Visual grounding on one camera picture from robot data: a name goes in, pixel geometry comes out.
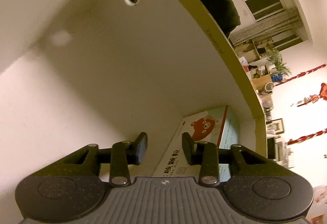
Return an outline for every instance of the red bear illustration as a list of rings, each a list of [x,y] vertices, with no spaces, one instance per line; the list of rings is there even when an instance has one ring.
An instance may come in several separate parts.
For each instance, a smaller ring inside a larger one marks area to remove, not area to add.
[[[194,133],[192,135],[192,139],[194,141],[200,141],[212,132],[215,127],[215,123],[219,122],[219,120],[212,119],[213,118],[211,116],[207,115],[206,117],[191,123],[191,126],[194,128]]]

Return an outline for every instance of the shelf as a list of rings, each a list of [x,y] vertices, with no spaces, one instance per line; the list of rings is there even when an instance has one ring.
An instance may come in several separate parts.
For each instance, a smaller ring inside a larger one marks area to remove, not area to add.
[[[255,53],[256,53],[256,55],[257,55],[258,59],[260,59],[260,54],[259,54],[259,52],[258,52],[258,49],[257,49],[257,47],[256,47],[256,45],[255,45],[255,42],[254,42],[254,40],[253,40],[253,39],[251,39],[251,41],[252,41],[252,43],[253,43],[253,46],[254,46],[254,50],[255,50]]]
[[[139,0],[133,7],[124,0],[6,0],[2,6],[0,25],[8,25],[10,37],[0,46],[12,47],[12,56],[0,65],[6,67],[0,132],[2,145],[18,153],[4,168],[16,178],[4,186],[13,188],[86,144],[110,147],[142,131],[149,148],[131,174],[152,175],[183,117],[226,104],[240,122],[240,143],[266,155],[256,93],[199,0]],[[0,157],[11,151],[2,147]]]

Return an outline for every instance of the storage box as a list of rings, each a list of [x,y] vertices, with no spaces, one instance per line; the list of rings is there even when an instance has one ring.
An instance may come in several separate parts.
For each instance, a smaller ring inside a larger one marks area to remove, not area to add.
[[[255,90],[256,89],[259,90],[261,88],[264,88],[264,86],[269,82],[272,82],[271,76],[269,74],[267,74],[267,75],[265,75],[263,77],[252,80],[252,84],[253,84],[253,87],[254,87]]]
[[[238,121],[228,105],[183,118],[153,176],[198,177],[201,166],[188,165],[184,156],[184,132],[188,132],[194,141],[208,141],[217,144],[219,148],[229,149],[231,144],[238,143],[239,130]],[[221,182],[230,178],[227,164],[219,165],[219,177]]]
[[[268,71],[266,69],[266,66],[260,66],[260,67],[258,67],[258,71],[259,71],[259,75],[261,77],[263,77],[263,76],[265,76],[265,75],[268,74]]]

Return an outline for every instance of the black plastic bracket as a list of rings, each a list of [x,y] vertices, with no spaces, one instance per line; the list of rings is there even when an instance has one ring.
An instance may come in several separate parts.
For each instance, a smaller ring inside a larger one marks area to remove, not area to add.
[[[75,220],[94,210],[111,187],[130,184],[128,164],[139,165],[148,146],[142,132],[135,142],[99,149],[89,144],[27,176],[15,199],[24,218],[46,223]],[[99,179],[101,163],[111,163],[109,185]]]
[[[219,163],[229,164],[231,178],[219,188],[243,215],[265,222],[286,221],[305,216],[312,204],[313,189],[306,179],[242,145],[217,149],[183,133],[183,150],[190,165],[201,165],[199,184],[204,186],[217,186],[207,180],[219,179]]]

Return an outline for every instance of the picture frame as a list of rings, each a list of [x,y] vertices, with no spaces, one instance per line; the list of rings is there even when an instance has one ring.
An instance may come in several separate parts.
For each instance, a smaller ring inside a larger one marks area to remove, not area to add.
[[[273,129],[276,135],[283,134],[285,132],[283,119],[272,120],[270,124],[266,125],[266,130]]]

